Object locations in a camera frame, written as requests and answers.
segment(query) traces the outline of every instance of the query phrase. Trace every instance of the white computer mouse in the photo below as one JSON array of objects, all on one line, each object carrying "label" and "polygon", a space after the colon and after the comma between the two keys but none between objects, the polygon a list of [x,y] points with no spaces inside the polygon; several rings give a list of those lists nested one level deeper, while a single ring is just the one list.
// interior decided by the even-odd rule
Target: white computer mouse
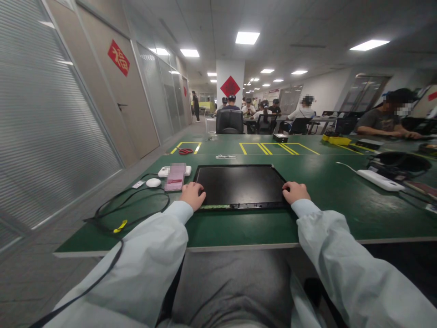
[{"label": "white computer mouse", "polygon": [[157,178],[151,178],[146,181],[146,186],[150,188],[156,188],[161,185],[161,180]]}]

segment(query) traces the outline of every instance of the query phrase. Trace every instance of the gray t-shirt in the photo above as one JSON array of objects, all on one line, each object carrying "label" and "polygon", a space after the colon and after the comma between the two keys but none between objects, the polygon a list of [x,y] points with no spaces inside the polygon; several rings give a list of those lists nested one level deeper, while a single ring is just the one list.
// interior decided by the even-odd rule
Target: gray t-shirt
[{"label": "gray t-shirt", "polygon": [[395,125],[401,124],[401,119],[396,114],[387,114],[374,108],[368,111],[360,118],[355,126],[355,132],[360,126],[368,126],[377,130],[391,132],[394,131]]}]

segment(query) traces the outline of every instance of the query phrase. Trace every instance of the person's left hand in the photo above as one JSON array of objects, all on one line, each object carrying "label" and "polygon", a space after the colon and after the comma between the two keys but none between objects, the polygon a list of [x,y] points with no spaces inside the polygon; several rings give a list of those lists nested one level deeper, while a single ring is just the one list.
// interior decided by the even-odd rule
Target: person's left hand
[{"label": "person's left hand", "polygon": [[202,206],[206,197],[206,192],[199,195],[199,191],[203,190],[203,186],[196,182],[190,182],[182,186],[182,195],[179,200],[184,201],[193,208],[193,211],[197,211]]},{"label": "person's left hand", "polygon": [[417,132],[412,132],[409,131],[405,134],[406,138],[413,138],[413,139],[420,139],[422,137],[422,135],[420,133]]}]

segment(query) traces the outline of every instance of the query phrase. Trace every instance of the red scissors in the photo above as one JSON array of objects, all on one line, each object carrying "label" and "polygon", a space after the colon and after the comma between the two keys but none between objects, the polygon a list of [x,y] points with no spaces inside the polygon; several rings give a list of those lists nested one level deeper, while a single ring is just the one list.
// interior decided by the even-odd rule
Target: red scissors
[{"label": "red scissors", "polygon": [[188,155],[188,154],[193,152],[193,150],[190,148],[179,148],[179,147],[176,147],[176,148],[179,149],[179,153],[181,155]]}]

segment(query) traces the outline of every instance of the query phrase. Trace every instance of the white pillar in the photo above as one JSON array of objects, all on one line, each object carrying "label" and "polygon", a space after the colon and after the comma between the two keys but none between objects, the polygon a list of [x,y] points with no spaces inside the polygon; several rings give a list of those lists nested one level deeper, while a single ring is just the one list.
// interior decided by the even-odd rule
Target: white pillar
[{"label": "white pillar", "polygon": [[227,79],[232,76],[232,78],[237,82],[240,90],[235,94],[237,100],[235,105],[241,107],[241,100],[243,99],[244,91],[244,60],[217,60],[216,71],[217,71],[217,104],[220,105],[223,97],[227,97],[220,89],[221,86],[227,81]]}]

